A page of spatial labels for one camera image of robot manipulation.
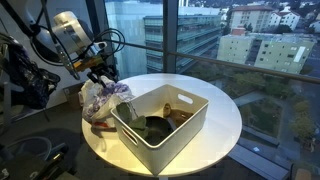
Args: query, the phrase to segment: glass window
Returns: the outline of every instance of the glass window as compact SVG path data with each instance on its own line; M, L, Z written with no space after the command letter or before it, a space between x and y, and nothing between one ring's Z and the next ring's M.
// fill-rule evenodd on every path
M162 49L163 18L159 2L107 0L110 27L123 31L129 43ZM320 116L317 108L320 85L259 73L259 69L264 68L281 74L320 78L320 51L316 36L295 33L306 32L299 24L293 32L288 32L285 28L262 23L263 18L269 18L271 11L266 12L262 19L250 18L249 23L246 19L251 12L234 11L237 7L231 7L233 4L230 2L185 2L188 4L180 4L178 9L177 52L207 61L178 56L176 73L208 81L225 91L235 102L241 102L241 98L248 94L254 96L250 102L238 104L244 126L238 144L252 152L255 152L254 147L258 147L261 151L255 152L257 155L287 169L291 163L300 163L319 175ZM226 11L219 14L221 8ZM125 48L116 54L121 67L119 71L125 74L122 77L163 71L162 52ZM226 61L259 69L256 72L218 65L217 59L219 63ZM133 73L133 65L137 68L135 72L139 73Z

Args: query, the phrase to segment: black bag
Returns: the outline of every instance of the black bag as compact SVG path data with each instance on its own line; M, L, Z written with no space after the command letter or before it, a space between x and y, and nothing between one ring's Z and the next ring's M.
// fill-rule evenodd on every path
M60 77L38 68L35 62L30 61L26 49L13 38L8 38L9 59L2 62L3 70L10 76L11 83L24 89L22 92L11 90L11 104L26 105L32 109L45 108Z

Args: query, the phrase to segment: plastic bag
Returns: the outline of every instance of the plastic bag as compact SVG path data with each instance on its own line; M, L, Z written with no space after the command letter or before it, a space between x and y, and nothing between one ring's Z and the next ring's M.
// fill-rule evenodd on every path
M82 117L97 129L115 128L111 109L120 102L128 102L134 96L126 84L115 83L105 76L101 77L106 88L91 80L81 88L83 97Z

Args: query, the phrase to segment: rooftop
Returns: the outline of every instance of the rooftop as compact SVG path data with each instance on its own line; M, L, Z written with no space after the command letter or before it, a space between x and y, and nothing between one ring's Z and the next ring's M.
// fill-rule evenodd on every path
M299 43L299 42L315 42L313 36L303 36L300 34L264 34L264 33L248 33L246 36L239 35L227 35L224 38L237 38L237 39L261 39L264 41L273 42L288 42L288 43Z
M179 15L178 18L220 17L221 15ZM145 19L163 19L163 16L146 16Z
M232 11L273 11L270 6L237 6Z
M278 16L285 16L285 15L287 15L287 14L290 14L290 13L292 13L292 14L294 14L294 15L296 15L296 16L300 16L298 13L296 13L296 12L293 12L293 11L290 11L290 12L274 12L274 14L277 14Z

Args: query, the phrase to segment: city view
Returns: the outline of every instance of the city view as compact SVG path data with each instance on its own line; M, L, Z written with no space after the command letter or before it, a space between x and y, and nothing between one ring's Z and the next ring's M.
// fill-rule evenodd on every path
M243 122L240 146L288 170L292 164L302 166L319 178L320 85L282 74L320 78L320 3L178 3L177 52L212 62L177 57L176 73L207 81L234 100ZM105 6L109 26L128 43L163 48L161 0L105 0ZM162 72L162 55L126 46L115 54L120 78Z

